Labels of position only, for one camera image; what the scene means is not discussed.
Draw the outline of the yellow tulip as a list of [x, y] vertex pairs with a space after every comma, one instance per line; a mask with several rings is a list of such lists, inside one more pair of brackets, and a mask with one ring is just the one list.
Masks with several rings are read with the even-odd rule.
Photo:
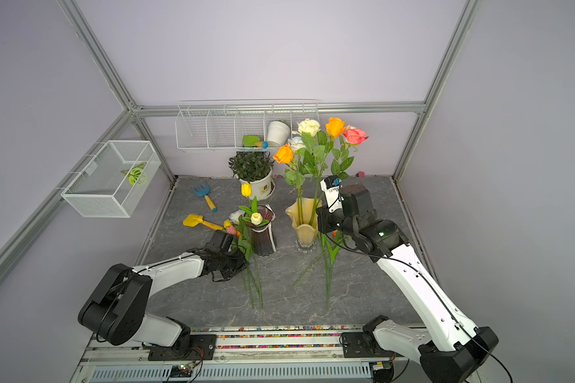
[[239, 209], [241, 209], [247, 215], [254, 215], [258, 212], [258, 201], [257, 197], [253, 194], [252, 185], [249, 182], [246, 182], [241, 185], [241, 195], [244, 196], [249, 205], [241, 205]]

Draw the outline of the white rose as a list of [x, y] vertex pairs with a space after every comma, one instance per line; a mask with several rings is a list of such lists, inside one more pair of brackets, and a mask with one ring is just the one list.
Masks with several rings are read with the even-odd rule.
[[298, 151], [300, 149], [306, 148], [305, 143], [301, 136], [295, 136], [291, 139], [287, 140], [288, 146], [292, 150], [292, 161], [289, 163], [289, 167], [292, 171], [296, 172], [296, 175], [293, 177], [292, 185], [297, 190], [297, 200], [296, 200], [296, 207], [298, 213], [298, 219], [296, 226], [300, 226], [303, 224], [303, 185], [305, 182], [305, 171], [302, 170], [302, 160], [300, 159], [300, 155]]

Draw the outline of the orange rose tall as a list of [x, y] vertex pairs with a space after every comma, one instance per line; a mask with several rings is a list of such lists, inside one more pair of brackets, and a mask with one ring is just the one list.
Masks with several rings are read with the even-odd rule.
[[345, 128], [345, 123], [340, 118], [331, 117], [326, 124], [326, 133], [318, 132], [316, 134], [317, 142], [312, 150], [315, 166], [312, 178], [316, 185], [315, 201], [318, 206], [322, 204], [320, 182], [324, 171], [328, 168], [327, 157], [330, 153], [334, 157], [330, 166], [332, 175], [338, 176], [341, 180], [348, 177], [345, 171], [348, 165], [351, 164], [351, 158], [348, 156], [349, 151], [343, 137]]

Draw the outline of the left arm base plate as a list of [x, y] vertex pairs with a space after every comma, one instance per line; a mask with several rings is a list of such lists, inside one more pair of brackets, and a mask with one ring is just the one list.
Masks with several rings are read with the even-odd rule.
[[150, 362], [212, 360], [217, 343], [214, 334], [187, 334], [180, 337], [174, 346], [153, 346], [149, 349]]

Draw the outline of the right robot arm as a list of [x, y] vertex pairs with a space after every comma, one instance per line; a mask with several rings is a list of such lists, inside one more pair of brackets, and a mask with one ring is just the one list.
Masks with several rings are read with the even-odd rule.
[[433, 382], [464, 382], [491, 357], [498, 336], [479, 327], [453, 304], [391, 220], [378, 217], [369, 191], [361, 184], [342, 186], [337, 176], [319, 183], [326, 203], [318, 207], [324, 239], [349, 237], [398, 286], [423, 320], [423, 329], [402, 326], [380, 315], [362, 330], [372, 356], [393, 352], [420, 364]]

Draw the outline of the cream tulip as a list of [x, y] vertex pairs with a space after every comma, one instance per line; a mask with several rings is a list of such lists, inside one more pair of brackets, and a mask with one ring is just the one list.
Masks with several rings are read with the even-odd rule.
[[252, 215], [245, 215], [243, 220], [251, 228], [264, 227], [270, 223], [270, 221], [266, 220], [259, 212], [255, 212]]

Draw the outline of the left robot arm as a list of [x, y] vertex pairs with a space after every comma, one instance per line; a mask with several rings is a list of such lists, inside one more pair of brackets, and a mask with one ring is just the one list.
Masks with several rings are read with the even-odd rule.
[[78, 322], [113, 346], [129, 341], [155, 348], [188, 349], [190, 328], [147, 311], [150, 297], [180, 282], [219, 272], [227, 282], [249, 264], [236, 236], [214, 231], [203, 247], [173, 258], [128, 267], [110, 267], [78, 314]]

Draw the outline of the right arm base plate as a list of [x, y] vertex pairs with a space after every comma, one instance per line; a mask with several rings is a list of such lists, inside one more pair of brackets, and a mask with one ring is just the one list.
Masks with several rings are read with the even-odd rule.
[[345, 358], [394, 357], [393, 351], [381, 349], [363, 332], [346, 332], [339, 337]]

